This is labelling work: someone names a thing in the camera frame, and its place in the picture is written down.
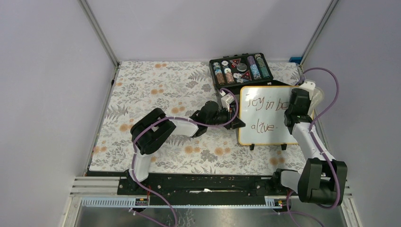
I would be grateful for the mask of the yellow framed whiteboard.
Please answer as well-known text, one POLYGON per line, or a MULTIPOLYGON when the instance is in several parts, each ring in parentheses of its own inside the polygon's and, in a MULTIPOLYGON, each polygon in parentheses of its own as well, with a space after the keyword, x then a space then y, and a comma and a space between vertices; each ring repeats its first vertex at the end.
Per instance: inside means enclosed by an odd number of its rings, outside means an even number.
POLYGON ((299 86, 248 86, 240 91, 238 130, 241 145, 281 145, 305 142, 309 115, 289 115, 291 90, 299 86))

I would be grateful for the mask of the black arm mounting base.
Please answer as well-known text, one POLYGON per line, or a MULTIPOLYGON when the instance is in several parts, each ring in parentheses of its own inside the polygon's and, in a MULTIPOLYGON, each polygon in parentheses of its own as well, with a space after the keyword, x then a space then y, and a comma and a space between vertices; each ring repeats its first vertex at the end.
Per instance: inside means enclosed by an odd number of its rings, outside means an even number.
POLYGON ((103 198, 107 207, 281 208, 289 189, 270 175, 150 173, 137 185, 127 172, 90 172, 76 177, 71 195, 103 198))

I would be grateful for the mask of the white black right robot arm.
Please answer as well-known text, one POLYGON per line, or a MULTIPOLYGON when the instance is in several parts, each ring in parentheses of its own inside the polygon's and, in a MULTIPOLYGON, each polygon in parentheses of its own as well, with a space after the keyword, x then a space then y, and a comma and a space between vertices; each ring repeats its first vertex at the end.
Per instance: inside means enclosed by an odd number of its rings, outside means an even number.
POLYGON ((284 123, 298 142, 306 164, 301 173, 277 169, 272 176, 271 188, 278 195, 291 189, 302 202, 332 209, 342 203, 348 167, 345 162, 336 160, 319 138, 308 115, 310 104, 308 91, 301 88, 291 90, 284 123))

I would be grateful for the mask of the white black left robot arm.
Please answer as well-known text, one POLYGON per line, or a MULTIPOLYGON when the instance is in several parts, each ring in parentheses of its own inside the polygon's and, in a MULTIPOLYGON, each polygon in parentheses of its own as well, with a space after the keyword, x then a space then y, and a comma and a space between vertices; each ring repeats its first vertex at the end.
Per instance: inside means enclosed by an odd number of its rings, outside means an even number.
POLYGON ((208 128, 224 127, 234 130, 246 124, 236 115, 234 105, 220 108, 217 102, 208 101, 190 117, 168 117, 161 108, 155 108, 134 124, 130 130, 134 156, 128 174, 131 177, 129 189, 142 194, 147 187, 151 156, 158 151, 172 135, 196 138, 208 128))

